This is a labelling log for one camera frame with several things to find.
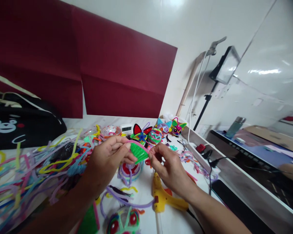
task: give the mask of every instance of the left hand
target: left hand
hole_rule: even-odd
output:
[[[137,158],[129,152],[127,138],[112,136],[94,147],[82,180],[97,198],[112,180],[120,163],[134,164]]]

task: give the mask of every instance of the yellow glue gun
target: yellow glue gun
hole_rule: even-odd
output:
[[[156,172],[154,172],[153,177],[153,197],[155,199],[155,213],[164,212],[165,204],[169,204],[172,207],[181,211],[186,211],[189,208],[189,204],[185,200],[175,198],[163,189],[160,176]]]

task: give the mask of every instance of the cardboard box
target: cardboard box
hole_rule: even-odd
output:
[[[265,127],[257,125],[246,127],[244,130],[293,151],[293,137],[291,136],[273,132]]]

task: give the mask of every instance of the red power adapter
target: red power adapter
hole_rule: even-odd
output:
[[[200,144],[195,149],[201,154],[201,153],[204,152],[204,150],[206,149],[206,147],[203,144]]]

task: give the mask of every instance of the cat ears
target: cat ears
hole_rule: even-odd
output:
[[[163,121],[160,118],[158,118],[157,119],[157,125],[162,124],[162,123],[163,123]],[[172,121],[168,121],[165,124],[168,126],[168,128],[170,128],[172,126]]]
[[[163,121],[160,118],[158,118],[157,119],[157,125],[162,124],[162,123],[163,123]]]
[[[187,125],[187,123],[182,123],[180,124],[180,127],[182,127],[182,129]]]
[[[172,121],[168,121],[166,124],[167,124],[167,126],[168,126],[168,128],[170,128],[171,126],[172,126]]]
[[[178,122],[176,120],[173,120],[172,125],[173,125],[173,127],[175,127],[178,125]]]
[[[143,132],[147,135],[151,130],[152,130],[152,127],[148,127]],[[140,126],[135,123],[135,125],[133,127],[134,135],[137,135],[138,133],[141,133],[141,132],[142,132],[142,130],[141,130]]]
[[[173,127],[178,126],[178,122],[176,120],[173,121],[172,123]],[[187,125],[187,123],[181,123],[179,124],[180,127],[182,127],[182,129]]]

